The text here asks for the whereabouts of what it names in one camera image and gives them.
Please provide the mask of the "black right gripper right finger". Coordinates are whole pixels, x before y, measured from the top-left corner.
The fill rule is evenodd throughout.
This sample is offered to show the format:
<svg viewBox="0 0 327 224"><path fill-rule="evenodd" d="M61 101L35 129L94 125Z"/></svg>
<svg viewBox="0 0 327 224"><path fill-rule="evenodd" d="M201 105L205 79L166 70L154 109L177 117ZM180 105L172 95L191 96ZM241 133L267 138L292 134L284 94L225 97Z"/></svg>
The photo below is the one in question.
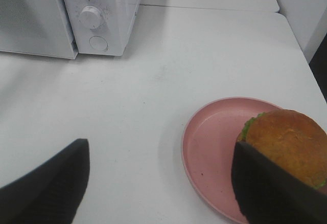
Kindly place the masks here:
<svg viewBox="0 0 327 224"><path fill-rule="evenodd" d="M326 223L326 194L302 183L246 142L235 144L231 182L249 223Z"/></svg>

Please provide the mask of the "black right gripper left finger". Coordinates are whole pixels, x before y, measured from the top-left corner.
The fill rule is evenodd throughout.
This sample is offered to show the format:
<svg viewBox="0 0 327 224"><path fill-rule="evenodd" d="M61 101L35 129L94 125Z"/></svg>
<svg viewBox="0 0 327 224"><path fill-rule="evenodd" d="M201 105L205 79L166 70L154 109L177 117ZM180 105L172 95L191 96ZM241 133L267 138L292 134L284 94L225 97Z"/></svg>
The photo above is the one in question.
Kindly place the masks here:
<svg viewBox="0 0 327 224"><path fill-rule="evenodd" d="M1 223L72 223L90 173L87 139L1 187Z"/></svg>

